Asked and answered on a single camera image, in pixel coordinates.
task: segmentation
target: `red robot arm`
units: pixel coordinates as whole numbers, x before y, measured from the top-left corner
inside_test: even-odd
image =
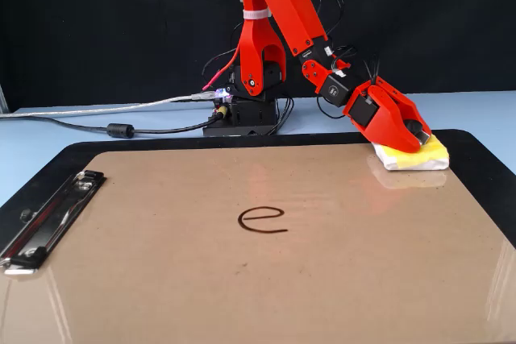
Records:
[[[285,51],[268,21],[272,12],[292,55],[299,58],[315,92],[346,114],[371,142],[416,152],[431,136],[415,104],[380,77],[366,80],[335,54],[311,0],[243,0],[244,25],[239,42],[240,76],[250,96],[267,86],[264,64],[280,66],[286,77]]]

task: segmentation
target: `metal clip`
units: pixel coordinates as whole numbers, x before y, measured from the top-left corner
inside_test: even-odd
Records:
[[[0,254],[5,274],[36,272],[105,180],[94,171],[69,177]]]

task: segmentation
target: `yellow sponge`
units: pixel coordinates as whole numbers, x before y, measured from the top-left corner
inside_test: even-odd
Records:
[[[373,146],[384,167],[389,171],[439,171],[450,166],[450,156],[446,147],[434,135],[416,153],[405,153],[375,143]]]

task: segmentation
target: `black wall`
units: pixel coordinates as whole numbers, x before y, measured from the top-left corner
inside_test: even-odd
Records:
[[[516,0],[344,0],[336,44],[381,54],[405,93],[513,89]],[[11,108],[147,102],[193,93],[229,49],[239,0],[0,0],[0,85]],[[323,0],[322,21],[337,17]],[[290,61],[287,88],[313,87]]]

